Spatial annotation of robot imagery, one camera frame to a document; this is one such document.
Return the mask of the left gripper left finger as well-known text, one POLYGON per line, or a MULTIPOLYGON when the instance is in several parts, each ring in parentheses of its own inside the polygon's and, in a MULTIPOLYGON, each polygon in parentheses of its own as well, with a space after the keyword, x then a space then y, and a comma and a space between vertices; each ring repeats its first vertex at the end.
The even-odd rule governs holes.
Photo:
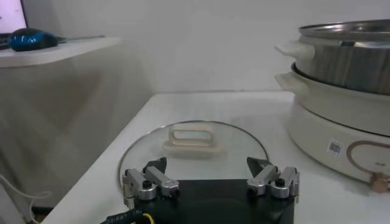
POLYGON ((179 182, 165 175, 167 158, 149 161, 142 171, 127 169, 122 175, 122 193, 125 205, 135 199, 152 201, 158 195, 176 198, 179 195, 179 182))

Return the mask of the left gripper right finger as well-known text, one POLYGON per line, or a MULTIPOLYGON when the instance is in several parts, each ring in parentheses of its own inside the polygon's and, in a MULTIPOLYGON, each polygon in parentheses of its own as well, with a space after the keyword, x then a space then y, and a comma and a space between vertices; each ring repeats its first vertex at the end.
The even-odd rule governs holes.
POLYGON ((247 165, 252 178, 246 181, 249 200, 265 196, 267 193, 276 199, 292 198, 299 202, 300 173, 295 167, 280 170, 266 159, 247 157, 247 165))

